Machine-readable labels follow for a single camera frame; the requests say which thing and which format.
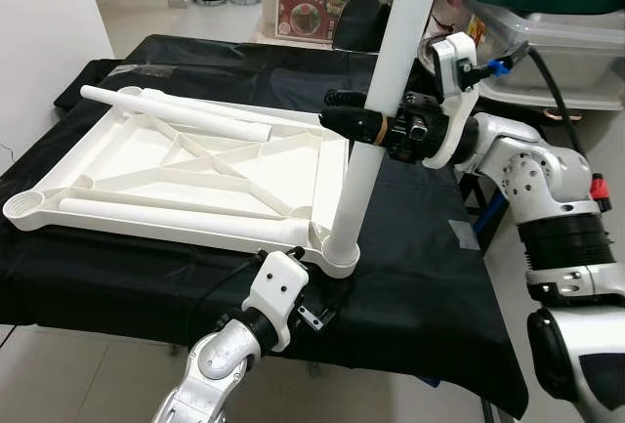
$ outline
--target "white pipe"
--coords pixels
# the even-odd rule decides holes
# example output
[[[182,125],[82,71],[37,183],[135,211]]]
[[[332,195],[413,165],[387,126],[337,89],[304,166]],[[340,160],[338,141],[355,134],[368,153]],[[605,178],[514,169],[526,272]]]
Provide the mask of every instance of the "white pipe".
[[[110,106],[121,106],[127,110],[145,113],[170,122],[182,123],[208,130],[216,135],[244,140],[246,142],[266,142],[271,136],[270,125],[248,123],[240,120],[212,115],[192,108],[174,106],[158,101],[150,101],[129,94],[116,93],[94,86],[80,88],[83,98],[91,99]]]
[[[375,63],[365,107],[395,115],[434,0],[394,0]],[[355,143],[332,233],[323,241],[323,256],[335,265],[358,261],[356,244],[378,176],[384,149]]]
[[[288,245],[309,245],[307,220],[263,220],[80,198],[64,198],[59,202],[59,210],[76,215],[226,234]],[[132,226],[129,226],[126,234],[133,234]]]
[[[158,101],[160,103],[193,108],[195,110],[209,112],[215,115],[221,115],[223,117],[240,118],[241,120],[252,120],[254,122],[267,123],[269,125],[273,123],[281,125],[293,125],[294,123],[293,120],[273,117],[271,115],[266,115],[259,112],[250,112],[249,110],[243,110],[230,106],[220,106],[218,104],[207,103],[205,101],[199,101],[197,99],[172,96],[171,94],[163,93],[158,89],[144,88],[141,92],[141,97],[149,99],[151,101]]]

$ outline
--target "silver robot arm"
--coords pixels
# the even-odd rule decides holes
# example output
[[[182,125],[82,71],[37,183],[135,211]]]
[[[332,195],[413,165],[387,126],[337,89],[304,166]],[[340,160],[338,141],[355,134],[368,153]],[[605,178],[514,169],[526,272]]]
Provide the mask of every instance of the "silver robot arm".
[[[525,244],[528,334],[536,375],[587,422],[625,421],[625,267],[609,250],[588,161],[529,126],[475,116],[475,152],[456,168],[490,178]]]
[[[287,320],[308,281],[306,268],[295,256],[269,254],[236,318],[193,346],[182,382],[152,423],[225,423],[226,400],[246,371],[262,355],[281,352],[290,343]]]
[[[589,423],[623,422],[625,267],[612,257],[590,195],[589,163],[523,123],[470,116],[479,81],[509,72],[527,54],[537,55],[518,44],[477,66],[473,40],[453,34],[434,45],[441,105],[407,93],[391,118],[363,109],[354,93],[332,91],[320,121],[346,138],[385,147],[393,159],[433,169],[454,164],[490,178],[510,202],[525,245],[528,292],[544,306],[527,321],[539,382],[554,398],[573,402]]]

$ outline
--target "plastic tray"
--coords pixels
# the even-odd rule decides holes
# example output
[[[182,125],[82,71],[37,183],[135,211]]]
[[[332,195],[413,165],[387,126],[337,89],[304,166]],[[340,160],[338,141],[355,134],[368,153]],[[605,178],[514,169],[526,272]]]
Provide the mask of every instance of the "plastic tray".
[[[321,242],[348,141],[313,114],[219,104],[257,112],[270,140],[223,138],[113,106],[32,190],[7,201],[4,215],[23,231],[54,224],[250,253],[302,245],[306,260],[332,269]]]
[[[466,0],[483,22],[478,61],[499,57],[527,40],[542,55],[572,108],[622,110],[625,95],[625,12],[522,17],[504,8]],[[527,106],[556,106],[532,60],[525,59],[506,76],[483,80],[481,95]]]

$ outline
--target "white vertical pole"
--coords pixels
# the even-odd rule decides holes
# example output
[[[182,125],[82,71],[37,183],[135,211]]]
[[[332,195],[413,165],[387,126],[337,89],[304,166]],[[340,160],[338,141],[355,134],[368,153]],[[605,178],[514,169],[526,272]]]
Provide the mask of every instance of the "white vertical pole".
[[[365,107],[395,115],[417,56],[434,0],[394,0],[375,64]],[[325,259],[349,275],[358,261],[356,245],[378,176],[384,149],[355,143],[332,234],[323,242]]]

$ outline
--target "plastic container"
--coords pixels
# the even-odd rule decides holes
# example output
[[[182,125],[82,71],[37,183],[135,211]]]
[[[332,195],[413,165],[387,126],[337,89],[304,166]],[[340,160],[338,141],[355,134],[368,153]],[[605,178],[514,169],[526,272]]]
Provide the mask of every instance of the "plastic container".
[[[570,16],[512,11],[472,0],[463,29],[477,39],[478,62],[527,40],[543,56],[571,108],[622,110],[625,92],[625,12]],[[480,94],[495,101],[555,107],[534,63],[525,59],[506,76],[483,80]]]

